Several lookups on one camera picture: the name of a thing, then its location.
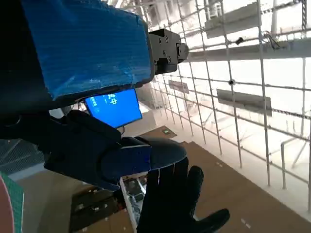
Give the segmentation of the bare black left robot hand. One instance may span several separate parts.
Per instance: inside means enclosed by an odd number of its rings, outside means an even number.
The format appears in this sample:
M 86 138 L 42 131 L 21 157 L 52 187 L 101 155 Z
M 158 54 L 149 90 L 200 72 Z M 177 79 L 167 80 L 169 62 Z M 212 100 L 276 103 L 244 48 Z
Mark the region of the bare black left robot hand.
M 52 109 L 141 87 L 177 70 L 189 48 L 166 29 L 100 0 L 0 3 L 0 136 L 38 146 L 44 168 L 110 191 L 122 176 L 171 166 L 186 151 L 169 139 L 123 137 L 79 110 Z

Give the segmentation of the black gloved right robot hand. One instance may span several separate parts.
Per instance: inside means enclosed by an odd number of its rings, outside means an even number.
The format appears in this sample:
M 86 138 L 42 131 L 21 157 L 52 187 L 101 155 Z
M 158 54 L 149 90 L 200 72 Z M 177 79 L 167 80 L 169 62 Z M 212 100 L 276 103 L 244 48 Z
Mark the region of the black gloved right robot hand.
M 138 233 L 215 233 L 230 218 L 228 209 L 195 220 L 204 173 L 189 167 L 187 158 L 147 174 L 146 194 L 137 225 Z

